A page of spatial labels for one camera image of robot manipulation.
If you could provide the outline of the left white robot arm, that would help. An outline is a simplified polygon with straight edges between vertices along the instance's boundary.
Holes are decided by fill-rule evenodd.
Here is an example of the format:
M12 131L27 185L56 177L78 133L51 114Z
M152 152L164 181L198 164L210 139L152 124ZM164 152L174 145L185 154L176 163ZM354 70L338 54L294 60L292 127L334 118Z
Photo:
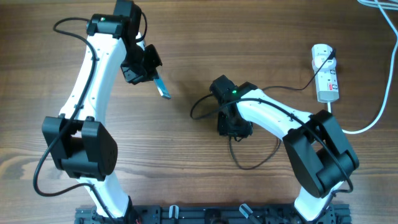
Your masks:
M46 117L42 133L45 157L84 187L95 202L77 223L139 223L131 198L121 188L114 168L118 146L105 127L116 75L136 85L154 82L161 97L170 98L157 67L162 62L153 45L144 42L146 15L133 1L117 1L112 14L94 14L86 21L86 53L75 86L58 116Z

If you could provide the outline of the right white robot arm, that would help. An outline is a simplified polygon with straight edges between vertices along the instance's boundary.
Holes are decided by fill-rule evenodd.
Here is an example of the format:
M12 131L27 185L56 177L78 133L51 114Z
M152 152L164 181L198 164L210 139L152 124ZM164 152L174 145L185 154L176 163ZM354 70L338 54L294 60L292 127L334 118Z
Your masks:
M253 124L280 139L302 186L294 209L307 222L318 221L343 182L359 167L359 159L335 117L295 110L268 97L256 85L236 86L222 75L210 85L217 99L218 132L240 141Z

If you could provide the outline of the blue Galaxy smartphone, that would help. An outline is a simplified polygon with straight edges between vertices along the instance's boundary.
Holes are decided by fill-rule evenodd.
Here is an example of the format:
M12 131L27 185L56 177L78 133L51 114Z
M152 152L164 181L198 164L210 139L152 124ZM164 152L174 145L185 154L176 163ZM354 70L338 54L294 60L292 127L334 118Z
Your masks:
M171 95L170 95L167 87L165 86L163 80L161 79L161 76L159 73L154 77L154 83L155 83L161 97L163 97L167 100L170 100Z

